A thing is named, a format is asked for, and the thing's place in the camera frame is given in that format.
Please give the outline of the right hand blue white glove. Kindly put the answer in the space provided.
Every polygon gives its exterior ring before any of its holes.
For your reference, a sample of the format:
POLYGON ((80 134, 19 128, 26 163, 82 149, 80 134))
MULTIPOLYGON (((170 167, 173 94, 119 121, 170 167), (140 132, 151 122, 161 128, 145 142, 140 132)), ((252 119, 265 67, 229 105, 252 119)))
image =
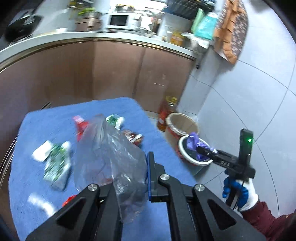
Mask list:
POLYGON ((249 178, 247 181, 234 179, 229 175, 224 179, 224 187, 222 192, 223 198, 228 198, 231 189, 235 190, 235 193, 239 193, 237 200, 237 208, 239 212, 250 210, 259 201, 259 196, 255 191, 253 181, 249 178))

